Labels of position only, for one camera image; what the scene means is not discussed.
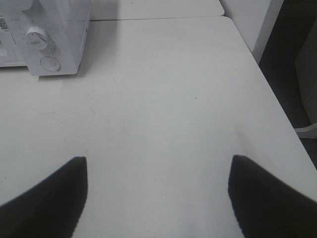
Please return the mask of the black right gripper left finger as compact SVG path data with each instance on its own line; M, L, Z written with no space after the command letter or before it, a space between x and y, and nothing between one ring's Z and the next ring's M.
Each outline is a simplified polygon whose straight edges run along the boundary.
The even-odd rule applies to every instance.
M86 157L74 157L0 207L2 238L70 238L88 195Z

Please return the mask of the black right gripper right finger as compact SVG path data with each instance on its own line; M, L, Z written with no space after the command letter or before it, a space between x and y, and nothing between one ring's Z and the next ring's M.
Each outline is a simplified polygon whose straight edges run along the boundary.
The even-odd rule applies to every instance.
M246 238L317 236L317 203L246 156L232 158L228 195Z

